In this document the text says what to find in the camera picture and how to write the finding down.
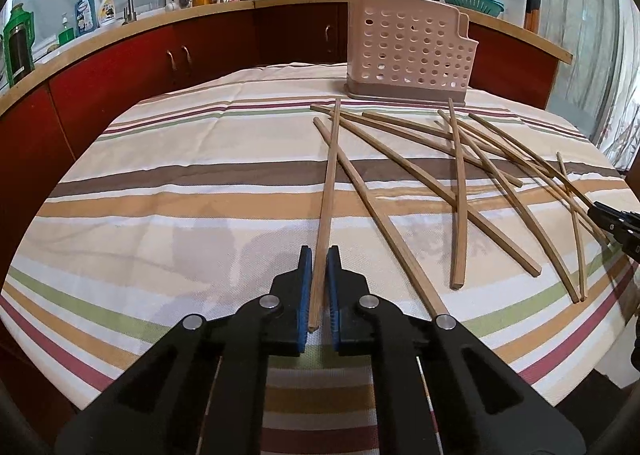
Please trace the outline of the long diagonal wooden chopstick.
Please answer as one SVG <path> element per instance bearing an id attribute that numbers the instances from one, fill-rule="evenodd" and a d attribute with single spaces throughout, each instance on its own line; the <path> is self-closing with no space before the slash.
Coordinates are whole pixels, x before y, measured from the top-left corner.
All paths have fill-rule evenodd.
<path id="1" fill-rule="evenodd" d="M 340 117 L 340 125 L 350 133 L 357 135 L 359 138 L 361 138 L 362 141 L 365 141 L 378 152 L 382 152 L 382 154 L 385 155 L 388 159 L 393 160 L 394 163 L 397 163 L 398 166 L 410 173 L 413 178 L 420 181 L 422 184 L 431 189 L 436 195 L 446 201 L 449 206 L 456 209 L 460 208 L 460 204 L 457 202 L 457 196 L 454 195 L 454 192 L 450 188 L 442 185 L 442 183 L 437 181 L 433 175 L 430 175 L 425 170 L 416 166 L 408 159 L 401 157 L 401 155 L 391 149 L 390 146 L 387 146 L 381 141 L 378 141 L 378 139 L 370 133 L 359 129 L 355 123 L 352 123 L 344 119 L 343 117 Z M 541 266 L 518 244 L 515 244 L 511 238 L 506 236 L 506 234 L 503 233 L 502 230 L 498 229 L 495 224 L 492 224 L 479 211 L 475 210 L 474 208 L 470 208 L 468 204 L 464 205 L 464 209 L 466 210 L 466 214 L 468 215 L 469 220 L 485 235 L 495 241 L 495 243 L 512 259 L 518 262 L 518 264 L 520 264 L 526 272 L 528 272 L 532 276 L 539 276 L 541 274 Z"/>

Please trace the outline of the curved wooden chopstick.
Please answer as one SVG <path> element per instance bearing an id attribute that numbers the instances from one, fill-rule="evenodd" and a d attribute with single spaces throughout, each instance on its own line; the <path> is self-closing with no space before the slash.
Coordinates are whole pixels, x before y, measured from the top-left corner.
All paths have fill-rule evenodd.
<path id="1" fill-rule="evenodd" d="M 570 274 L 568 274 L 567 267 L 562 257 L 560 256 L 558 249 L 556 249 L 555 245 L 552 244 L 550 237 L 541 227 L 538 220 L 535 218 L 535 215 L 533 215 L 528 207 L 520 201 L 520 198 L 518 198 L 518 195 L 516 195 L 516 192 L 512 188 L 509 181 L 506 179 L 503 173 L 489 160 L 486 154 L 473 142 L 472 137 L 470 137 L 465 131 L 460 128 L 459 123 L 457 123 L 456 116 L 447 115 L 446 112 L 442 109 L 439 109 L 438 115 L 442 117 L 442 119 L 444 119 L 446 123 L 449 124 L 452 133 L 463 144 L 468 145 L 469 148 L 472 149 L 474 154 L 477 155 L 480 162 L 483 163 L 488 171 L 495 177 L 499 185 L 503 188 L 504 193 L 506 193 L 506 198 L 508 198 L 508 201 L 510 201 L 511 206 L 516 212 L 518 212 L 527 228 L 536 237 L 540 247 L 544 249 L 544 253 L 555 268 L 556 273 L 558 273 L 563 286 L 570 296 L 570 300 L 572 300 L 573 303 L 578 303 L 580 301 L 578 292 L 574 287 L 572 280 L 570 279 Z"/>

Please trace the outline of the crossing wooden chopstick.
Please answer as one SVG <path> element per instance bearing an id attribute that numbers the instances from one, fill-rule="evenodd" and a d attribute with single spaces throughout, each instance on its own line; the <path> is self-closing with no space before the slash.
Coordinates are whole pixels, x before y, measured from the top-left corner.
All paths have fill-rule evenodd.
<path id="1" fill-rule="evenodd" d="M 410 132 L 408 130 L 400 129 L 399 126 L 394 126 L 393 124 L 390 124 L 390 123 L 376 121 L 373 119 L 369 119 L 367 117 L 356 116 L 356 115 L 352 115 L 352 120 L 358 123 L 364 124 L 365 126 L 370 126 L 370 128 L 385 131 L 386 133 L 390 133 L 390 134 L 405 138 L 408 141 L 424 145 L 431 149 L 438 150 L 439 152 L 443 152 L 444 154 L 450 157 L 456 157 L 456 153 L 454 152 L 454 146 L 440 144 L 434 140 L 431 140 L 426 136 L 423 137 L 413 132 Z M 477 168 L 480 168 L 490 173 L 490 170 L 484 165 L 484 163 L 482 163 L 482 160 L 479 160 L 476 157 L 468 155 L 466 152 L 463 152 L 463 160 L 469 164 L 472 164 Z M 512 185 L 516 187 L 521 187 L 523 185 L 523 182 L 519 178 L 515 178 L 514 175 L 506 172 L 502 172 L 502 174 Z"/>

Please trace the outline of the red kitchen cabinets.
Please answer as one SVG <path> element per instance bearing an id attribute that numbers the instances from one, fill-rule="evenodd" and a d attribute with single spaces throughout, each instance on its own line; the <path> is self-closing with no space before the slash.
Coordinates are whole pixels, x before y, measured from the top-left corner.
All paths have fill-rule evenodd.
<path id="1" fill-rule="evenodd" d="M 189 19 L 108 46 L 1 111 L 1 261 L 9 264 L 58 180 L 146 98 L 255 67 L 344 62 L 347 2 Z"/>

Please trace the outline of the wooden countertop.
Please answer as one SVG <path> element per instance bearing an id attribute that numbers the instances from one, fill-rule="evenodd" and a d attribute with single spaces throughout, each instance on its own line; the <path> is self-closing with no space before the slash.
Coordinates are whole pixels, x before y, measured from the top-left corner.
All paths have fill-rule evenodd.
<path id="1" fill-rule="evenodd" d="M 163 26 L 186 22 L 189 19 L 198 17 L 227 14 L 240 11 L 251 11 L 255 8 L 280 7 L 299 4 L 329 4 L 346 3 L 349 0 L 248 0 L 236 1 L 225 4 L 204 5 L 190 7 L 180 11 L 161 11 L 155 15 L 137 20 L 131 24 L 116 25 L 107 29 L 100 29 L 87 37 L 73 40 L 65 45 L 62 51 L 55 52 L 47 63 L 40 63 L 36 70 L 26 79 L 18 82 L 17 85 L 8 86 L 1 91 L 1 111 L 7 112 L 12 106 L 18 103 L 24 96 L 32 90 L 38 88 L 40 83 L 47 81 L 63 69 L 72 66 L 81 59 L 107 48 L 120 41 L 132 38 L 137 34 L 158 29 Z M 541 37 L 539 34 L 531 32 L 525 28 L 506 22 L 499 17 L 492 17 L 478 11 L 459 7 L 458 11 L 469 17 L 470 27 L 484 27 L 497 31 L 507 37 L 518 40 L 524 44 L 536 48 L 551 56 L 555 65 L 564 63 L 569 65 L 573 62 L 574 56 L 570 51 L 561 48 L 559 45 Z"/>

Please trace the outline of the striped tablecloth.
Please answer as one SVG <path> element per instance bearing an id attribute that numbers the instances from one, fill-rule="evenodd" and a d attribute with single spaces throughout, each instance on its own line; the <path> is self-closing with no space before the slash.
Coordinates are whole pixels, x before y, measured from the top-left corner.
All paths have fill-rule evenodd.
<path id="1" fill-rule="evenodd" d="M 233 314 L 312 252 L 312 273 L 335 100 L 355 123 L 457 193 L 456 160 L 370 128 L 352 115 L 452 145 L 447 103 L 356 100 L 341 65 L 241 70 L 137 103 L 111 122 L 58 180 L 6 272 L 1 317 L 51 383 L 76 405 L 96 397 L 191 313 Z M 498 126 L 559 170 L 591 201 L 639 214 L 634 192 L 585 137 L 555 115 L 472 91 L 457 123 L 501 171 L 558 249 L 578 292 L 570 205 L 536 173 L 473 131 Z M 639 449 L 639 397 L 612 404 L 588 377 L 639 313 L 639 262 L 608 232 L 602 245 L 578 215 L 588 296 L 573 303 L 495 177 L 467 162 L 466 203 L 540 266 L 532 276 L 468 218 L 465 282 L 450 287 L 457 209 L 340 125 L 337 145 L 390 217 L 444 301 L 580 432 L 585 453 Z M 371 293 L 431 318 L 337 160 L 329 249 Z M 383 454 L 369 357 L 334 349 L 329 288 L 299 357 L 270 357 L 257 454 Z"/>

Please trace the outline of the teal plastic colander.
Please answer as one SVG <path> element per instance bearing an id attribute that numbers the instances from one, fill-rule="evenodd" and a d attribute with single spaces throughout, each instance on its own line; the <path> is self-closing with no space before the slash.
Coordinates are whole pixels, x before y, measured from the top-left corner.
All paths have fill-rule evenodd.
<path id="1" fill-rule="evenodd" d="M 503 3 L 498 0 L 445 0 L 445 2 L 491 17 L 498 17 L 504 11 Z"/>

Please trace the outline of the pink perforated utensil holder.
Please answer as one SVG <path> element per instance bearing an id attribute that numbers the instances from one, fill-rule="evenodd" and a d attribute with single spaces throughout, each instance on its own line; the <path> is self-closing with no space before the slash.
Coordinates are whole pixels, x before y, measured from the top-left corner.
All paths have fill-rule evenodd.
<path id="1" fill-rule="evenodd" d="M 478 45 L 469 23 L 432 0 L 348 0 L 347 94 L 464 105 Z"/>

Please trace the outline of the small green soap bottle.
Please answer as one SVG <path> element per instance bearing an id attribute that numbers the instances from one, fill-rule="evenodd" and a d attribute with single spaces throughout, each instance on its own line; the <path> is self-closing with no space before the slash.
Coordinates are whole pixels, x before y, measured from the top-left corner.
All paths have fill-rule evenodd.
<path id="1" fill-rule="evenodd" d="M 62 15 L 62 28 L 58 33 L 58 45 L 62 46 L 70 41 L 73 41 L 75 37 L 75 29 L 70 25 L 67 15 Z"/>

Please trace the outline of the blue dish soap bottle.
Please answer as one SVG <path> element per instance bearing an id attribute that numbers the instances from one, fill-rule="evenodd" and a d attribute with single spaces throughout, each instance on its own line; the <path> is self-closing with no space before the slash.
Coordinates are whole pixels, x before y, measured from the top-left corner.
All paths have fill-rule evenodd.
<path id="1" fill-rule="evenodd" d="M 75 4 L 76 34 L 78 37 L 96 29 L 96 15 L 92 0 L 78 0 Z"/>

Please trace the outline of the white spray cleaner bottle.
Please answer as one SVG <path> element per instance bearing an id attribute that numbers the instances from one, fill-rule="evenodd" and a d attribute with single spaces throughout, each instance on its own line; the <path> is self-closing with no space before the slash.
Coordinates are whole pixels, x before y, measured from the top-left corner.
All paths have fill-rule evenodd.
<path id="1" fill-rule="evenodd" d="M 116 10 L 114 0 L 100 0 L 98 19 L 101 27 L 111 25 L 115 21 Z"/>

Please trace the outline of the green thermos jug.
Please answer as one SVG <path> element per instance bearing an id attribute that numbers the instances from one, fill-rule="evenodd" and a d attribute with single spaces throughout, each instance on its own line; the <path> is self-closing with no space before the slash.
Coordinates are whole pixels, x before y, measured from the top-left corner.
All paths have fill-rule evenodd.
<path id="1" fill-rule="evenodd" d="M 25 11 L 21 3 L 14 5 L 9 21 L 3 28 L 3 51 L 9 85 L 16 85 L 35 70 L 32 58 L 34 42 L 34 14 Z"/>

